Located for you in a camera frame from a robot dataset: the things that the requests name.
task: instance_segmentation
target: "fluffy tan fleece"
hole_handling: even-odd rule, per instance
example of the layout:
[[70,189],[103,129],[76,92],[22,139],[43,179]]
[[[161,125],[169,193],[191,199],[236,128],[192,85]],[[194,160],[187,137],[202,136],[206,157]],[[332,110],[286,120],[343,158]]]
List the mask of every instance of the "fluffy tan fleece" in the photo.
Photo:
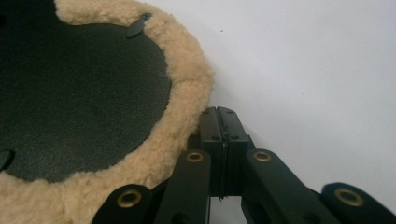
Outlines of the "fluffy tan fleece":
[[213,74],[199,43],[171,15],[133,0],[55,0],[67,23],[128,26],[145,12],[146,36],[165,55],[172,89],[163,117],[150,137],[116,165],[76,173],[63,182],[27,182],[0,174],[0,223],[91,223],[108,194],[126,184],[155,187],[170,176],[179,153],[206,108]]

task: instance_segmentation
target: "white surface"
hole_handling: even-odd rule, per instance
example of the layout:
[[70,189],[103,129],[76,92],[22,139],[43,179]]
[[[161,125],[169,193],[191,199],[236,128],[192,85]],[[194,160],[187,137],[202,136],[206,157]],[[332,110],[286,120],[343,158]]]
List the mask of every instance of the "white surface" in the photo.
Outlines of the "white surface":
[[[396,213],[396,1],[145,2],[198,38],[211,104],[235,110],[257,147],[312,189],[346,182]],[[212,223],[241,223],[230,201]]]

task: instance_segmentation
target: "brass grommet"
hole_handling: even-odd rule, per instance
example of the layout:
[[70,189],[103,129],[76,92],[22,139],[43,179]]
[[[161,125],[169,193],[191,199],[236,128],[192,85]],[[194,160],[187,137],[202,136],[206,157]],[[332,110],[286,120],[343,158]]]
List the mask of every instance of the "brass grommet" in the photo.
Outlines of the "brass grommet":
[[270,161],[271,160],[271,156],[270,154],[266,153],[266,152],[256,152],[254,153],[254,159],[258,160],[258,161]]
[[187,160],[192,162],[198,162],[204,159],[204,156],[199,152],[192,152],[187,155]]
[[353,190],[340,188],[336,189],[334,194],[338,200],[350,206],[359,207],[364,204],[363,198]]
[[[134,198],[132,200],[126,200],[125,196],[128,195],[133,195]],[[117,204],[119,205],[119,207],[129,208],[140,203],[140,200],[142,200],[142,194],[139,191],[137,191],[136,189],[128,189],[125,190],[125,192],[123,192],[117,199]]]

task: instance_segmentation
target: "wool polishing pad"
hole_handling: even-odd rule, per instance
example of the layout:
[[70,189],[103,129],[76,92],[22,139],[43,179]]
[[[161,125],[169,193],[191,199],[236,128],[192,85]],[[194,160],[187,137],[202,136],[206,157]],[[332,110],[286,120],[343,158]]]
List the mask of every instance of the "wool polishing pad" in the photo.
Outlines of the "wool polishing pad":
[[6,0],[0,14],[0,150],[14,153],[0,223],[91,223],[114,189],[170,176],[213,83],[182,25],[132,0]]

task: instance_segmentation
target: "black backing plate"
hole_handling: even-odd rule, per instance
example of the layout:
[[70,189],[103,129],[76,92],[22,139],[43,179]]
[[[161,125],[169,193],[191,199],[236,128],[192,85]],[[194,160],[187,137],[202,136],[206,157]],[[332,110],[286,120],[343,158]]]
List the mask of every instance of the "black backing plate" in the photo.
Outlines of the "black backing plate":
[[122,160],[161,118],[163,52],[111,24],[71,26],[52,0],[0,2],[0,150],[7,172],[60,181]]

